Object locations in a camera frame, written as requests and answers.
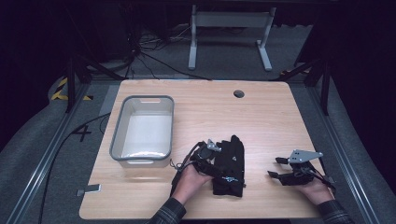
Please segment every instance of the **wooden table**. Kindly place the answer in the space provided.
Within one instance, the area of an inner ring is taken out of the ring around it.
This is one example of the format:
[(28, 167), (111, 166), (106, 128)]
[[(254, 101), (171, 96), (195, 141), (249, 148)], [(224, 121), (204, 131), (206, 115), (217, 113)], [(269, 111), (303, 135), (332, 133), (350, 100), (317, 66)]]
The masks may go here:
[[(235, 90), (245, 96), (237, 98)], [(293, 187), (281, 186), (267, 171), (281, 174), (275, 157), (294, 149), (314, 151), (288, 84), (284, 82), (127, 80), (120, 84), (89, 185), (100, 192), (85, 194), (79, 214), (85, 219), (150, 218), (169, 197), (176, 170), (122, 168), (109, 155), (111, 139), (125, 97), (169, 95), (175, 100), (171, 158), (182, 162), (199, 141), (231, 140), (245, 146), (243, 197), (216, 196), (206, 183), (186, 205), (184, 218), (318, 217), (318, 211)], [(323, 172), (318, 160), (313, 165)]]

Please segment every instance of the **metal bracket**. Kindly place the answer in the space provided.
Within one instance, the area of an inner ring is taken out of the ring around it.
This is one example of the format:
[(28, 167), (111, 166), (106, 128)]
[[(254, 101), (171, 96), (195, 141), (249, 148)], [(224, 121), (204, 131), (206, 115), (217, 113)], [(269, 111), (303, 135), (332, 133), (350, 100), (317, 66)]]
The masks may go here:
[(311, 151), (303, 151), (300, 149), (294, 149), (291, 152), (291, 155), (288, 158), (289, 163), (302, 163), (306, 161), (311, 161), (313, 159), (322, 157), (323, 153), (321, 152), (311, 152)]
[(221, 147), (216, 146), (216, 144), (210, 139), (207, 139), (207, 146), (206, 147), (207, 147), (207, 149), (210, 149), (212, 151), (221, 152)]

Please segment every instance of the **grommet hole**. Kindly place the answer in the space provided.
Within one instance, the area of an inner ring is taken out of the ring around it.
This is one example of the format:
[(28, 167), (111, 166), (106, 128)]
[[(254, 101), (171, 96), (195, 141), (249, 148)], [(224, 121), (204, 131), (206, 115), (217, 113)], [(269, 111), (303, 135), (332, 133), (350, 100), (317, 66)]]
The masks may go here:
[(237, 90), (237, 91), (234, 91), (234, 92), (233, 92), (233, 95), (234, 95), (236, 98), (242, 98), (242, 97), (245, 96), (245, 93), (244, 93), (243, 91)]

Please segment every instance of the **plastic container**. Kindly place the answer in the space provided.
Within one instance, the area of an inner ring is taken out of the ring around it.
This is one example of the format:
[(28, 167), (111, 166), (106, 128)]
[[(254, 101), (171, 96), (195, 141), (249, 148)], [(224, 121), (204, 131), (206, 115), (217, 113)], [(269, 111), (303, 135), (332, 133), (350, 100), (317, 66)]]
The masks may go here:
[(110, 155), (123, 167), (165, 167), (172, 150), (174, 100), (165, 95), (127, 97)]

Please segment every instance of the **human hand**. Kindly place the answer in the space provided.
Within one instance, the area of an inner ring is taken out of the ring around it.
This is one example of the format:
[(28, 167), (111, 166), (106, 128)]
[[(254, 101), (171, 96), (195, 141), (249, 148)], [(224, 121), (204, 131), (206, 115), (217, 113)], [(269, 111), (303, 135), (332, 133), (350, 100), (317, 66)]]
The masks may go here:
[(314, 178), (314, 180), (305, 185), (297, 185), (294, 187), (305, 195), (314, 205), (334, 200), (329, 188), (317, 178)]
[(211, 179), (213, 179), (212, 176), (201, 175), (195, 170), (193, 165), (188, 165), (181, 173), (172, 197), (185, 204), (204, 183)]

